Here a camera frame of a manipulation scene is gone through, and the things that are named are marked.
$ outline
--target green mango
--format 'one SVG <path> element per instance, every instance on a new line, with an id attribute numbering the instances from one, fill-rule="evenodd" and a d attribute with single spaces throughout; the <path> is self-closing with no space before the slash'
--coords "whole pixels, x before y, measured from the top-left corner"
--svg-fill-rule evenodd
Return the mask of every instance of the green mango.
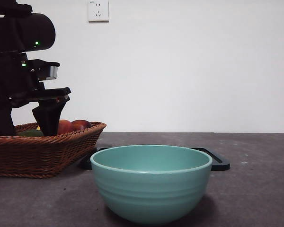
<path id="1" fill-rule="evenodd" d="M 40 137 L 44 136 L 43 132 L 37 129 L 28 129 L 25 131 L 17 132 L 17 136 L 24 136 L 24 137 Z"/>

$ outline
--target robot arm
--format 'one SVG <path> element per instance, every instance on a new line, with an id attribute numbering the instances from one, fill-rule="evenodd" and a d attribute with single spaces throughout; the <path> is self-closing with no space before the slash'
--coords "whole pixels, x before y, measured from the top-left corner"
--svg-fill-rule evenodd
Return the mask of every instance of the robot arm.
<path id="1" fill-rule="evenodd" d="M 15 0 L 0 0 L 0 135 L 14 136 L 13 108 L 38 102 L 34 117 L 45 136 L 56 135 L 68 87 L 46 90 L 40 81 L 55 79 L 57 62 L 28 60 L 25 52 L 45 50 L 55 41 L 55 28 L 43 14 Z"/>

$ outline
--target black tray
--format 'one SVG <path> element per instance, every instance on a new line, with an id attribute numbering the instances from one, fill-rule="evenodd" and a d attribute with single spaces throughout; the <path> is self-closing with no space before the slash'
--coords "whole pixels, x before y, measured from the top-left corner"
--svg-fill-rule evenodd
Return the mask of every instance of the black tray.
<path id="1" fill-rule="evenodd" d="M 108 149 L 108 148 L 112 148 L 112 147 L 95 148 L 92 151 L 92 153 L 95 153 L 95 152 L 101 151 L 101 150 L 105 150 L 105 149 Z M 212 150 L 209 150 L 207 148 L 195 148 L 195 147 L 188 147 L 188 148 L 199 150 L 199 151 L 205 152 L 206 154 L 210 155 L 213 158 L 212 171 L 224 171 L 224 170 L 230 169 L 230 167 L 231 167 L 231 164 L 230 164 L 228 159 L 220 156 L 219 154 L 213 152 Z M 85 169 L 85 170 L 92 170 L 90 157 L 91 157 L 91 154 L 85 156 L 79 162 L 78 167 L 81 168 L 81 169 Z"/>

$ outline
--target bowl rim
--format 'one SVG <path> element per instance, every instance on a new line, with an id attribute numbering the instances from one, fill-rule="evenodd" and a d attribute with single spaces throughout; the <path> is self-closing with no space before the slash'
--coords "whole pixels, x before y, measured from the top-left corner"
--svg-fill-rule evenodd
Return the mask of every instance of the bowl rim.
<path id="1" fill-rule="evenodd" d="M 112 150 L 112 149 L 117 149 L 117 148 L 126 148 L 126 147 L 140 147 L 140 146 L 152 146 L 152 147 L 174 147 L 174 148 L 182 148 L 182 149 L 188 149 L 197 153 L 200 153 L 206 157 L 208 157 L 208 162 L 205 163 L 204 165 L 201 166 L 197 166 L 197 167 L 192 167 L 192 168 L 185 168 L 185 169 L 179 169 L 179 170 L 164 170 L 164 171 L 141 171 L 141 170 L 130 170 L 130 169 L 120 169 L 120 168 L 115 168 L 115 167 L 110 167 L 110 166 L 105 166 L 103 164 L 100 164 L 98 162 L 96 162 L 94 160 L 94 157 L 102 152 L 108 151 L 108 150 Z M 124 173 L 131 173 L 131 174 L 179 174 L 179 173 L 187 173 L 187 172 L 192 172 L 192 171 L 197 171 L 199 169 L 204 169 L 208 166 L 211 166 L 213 163 L 213 159 L 210 155 L 196 150 L 196 149 L 191 149 L 191 148 L 186 148 L 186 147 L 181 147 L 181 146 L 171 146 L 171 145 L 158 145 L 158 144 L 140 144 L 140 145 L 126 145 L 126 146 L 117 146 L 117 147 L 113 147 L 113 148 L 107 148 L 101 151 L 98 151 L 96 153 L 94 153 L 91 157 L 90 157 L 90 161 L 92 164 L 107 169 L 107 170 L 113 170 L 113 171 L 117 171 L 117 172 L 124 172 Z"/>

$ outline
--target white wall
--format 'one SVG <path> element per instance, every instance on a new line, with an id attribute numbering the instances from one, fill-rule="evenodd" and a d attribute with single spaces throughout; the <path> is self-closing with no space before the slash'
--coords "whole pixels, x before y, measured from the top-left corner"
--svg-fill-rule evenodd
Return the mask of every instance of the white wall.
<path id="1" fill-rule="evenodd" d="M 284 0 L 18 0 L 46 14 L 56 42 L 30 59 L 60 62 L 63 119 L 105 131 L 284 132 Z M 36 104 L 13 110 L 34 122 Z"/>

